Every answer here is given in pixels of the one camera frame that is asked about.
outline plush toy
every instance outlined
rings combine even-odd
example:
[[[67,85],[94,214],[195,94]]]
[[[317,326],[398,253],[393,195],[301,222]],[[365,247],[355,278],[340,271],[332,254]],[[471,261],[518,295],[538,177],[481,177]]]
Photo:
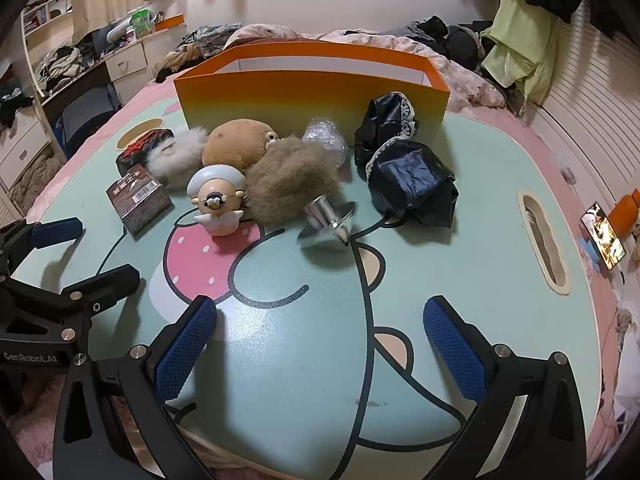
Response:
[[[245,196],[246,179],[231,166],[215,164],[193,175],[187,186],[191,203],[202,213],[195,221],[212,236],[233,234],[240,225],[240,210]]]
[[[210,134],[202,153],[202,165],[226,164],[246,172],[277,139],[268,124],[250,119],[229,121]]]
[[[254,219],[278,225],[302,215],[321,195],[340,202],[335,159],[316,142],[287,137],[267,150],[246,175],[247,206]]]
[[[204,128],[192,128],[169,137],[149,152],[145,167],[165,187],[184,189],[193,174],[202,167],[206,143]]]

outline white lace trim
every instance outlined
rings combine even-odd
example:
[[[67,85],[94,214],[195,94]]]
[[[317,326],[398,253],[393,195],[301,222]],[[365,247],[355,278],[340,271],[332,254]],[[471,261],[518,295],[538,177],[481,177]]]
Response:
[[[380,146],[376,152],[373,154],[369,162],[365,167],[365,173],[367,175],[367,182],[369,181],[369,175],[371,174],[371,170],[373,168],[373,163],[380,156],[380,153],[385,151],[389,146],[396,142],[396,140],[407,140],[415,135],[415,112],[414,107],[411,106],[411,102],[409,99],[401,92],[392,92],[393,94],[397,94],[401,97],[400,101],[400,134],[391,137],[387,142],[384,142],[382,146]]]

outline orange bottle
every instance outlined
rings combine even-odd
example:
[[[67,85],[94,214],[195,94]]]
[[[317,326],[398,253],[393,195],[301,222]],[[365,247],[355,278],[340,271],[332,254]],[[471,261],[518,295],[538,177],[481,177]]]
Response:
[[[619,238],[626,238],[638,220],[640,208],[640,191],[633,190],[630,195],[623,196],[615,208],[607,216]]]

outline white fluffy plush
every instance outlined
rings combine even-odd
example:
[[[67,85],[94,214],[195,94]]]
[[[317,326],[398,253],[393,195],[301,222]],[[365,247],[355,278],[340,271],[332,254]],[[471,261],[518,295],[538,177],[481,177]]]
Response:
[[[149,152],[146,168],[170,189],[186,187],[202,167],[202,152],[209,137],[204,128],[192,128],[169,138]]]

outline white hat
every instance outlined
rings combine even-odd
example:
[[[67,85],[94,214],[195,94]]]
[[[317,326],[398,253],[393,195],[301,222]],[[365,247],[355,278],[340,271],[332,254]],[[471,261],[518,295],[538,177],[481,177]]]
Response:
[[[190,198],[198,196],[200,188],[204,186],[206,182],[217,178],[226,180],[235,187],[236,190],[246,190],[246,179],[239,170],[226,164],[213,164],[212,166],[202,168],[191,177],[189,185],[187,186],[187,196]]]

